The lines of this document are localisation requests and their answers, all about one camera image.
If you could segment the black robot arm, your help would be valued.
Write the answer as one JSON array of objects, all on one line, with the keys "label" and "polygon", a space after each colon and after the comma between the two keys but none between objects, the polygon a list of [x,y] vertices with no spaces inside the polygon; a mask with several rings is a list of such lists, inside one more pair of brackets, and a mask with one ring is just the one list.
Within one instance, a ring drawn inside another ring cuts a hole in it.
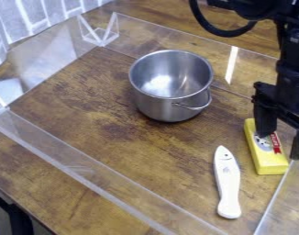
[{"label": "black robot arm", "polygon": [[231,38],[246,34],[256,23],[270,19],[276,25],[280,57],[276,61],[276,83],[254,84],[252,96],[256,130],[262,137],[276,130],[283,120],[296,134],[291,146],[291,158],[299,159],[299,0],[206,0],[210,6],[224,8],[247,20],[238,29],[216,28],[204,18],[196,5],[192,13],[204,29],[212,34]]}]

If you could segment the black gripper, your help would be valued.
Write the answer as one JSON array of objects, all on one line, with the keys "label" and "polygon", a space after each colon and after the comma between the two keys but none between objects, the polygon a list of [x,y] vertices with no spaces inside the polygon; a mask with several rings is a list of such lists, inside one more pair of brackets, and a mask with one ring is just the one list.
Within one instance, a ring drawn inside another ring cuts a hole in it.
[{"label": "black gripper", "polygon": [[291,145],[291,159],[299,160],[299,71],[284,62],[276,62],[276,84],[254,84],[254,118],[256,132],[264,138],[276,131],[280,119],[294,127],[296,134]]}]

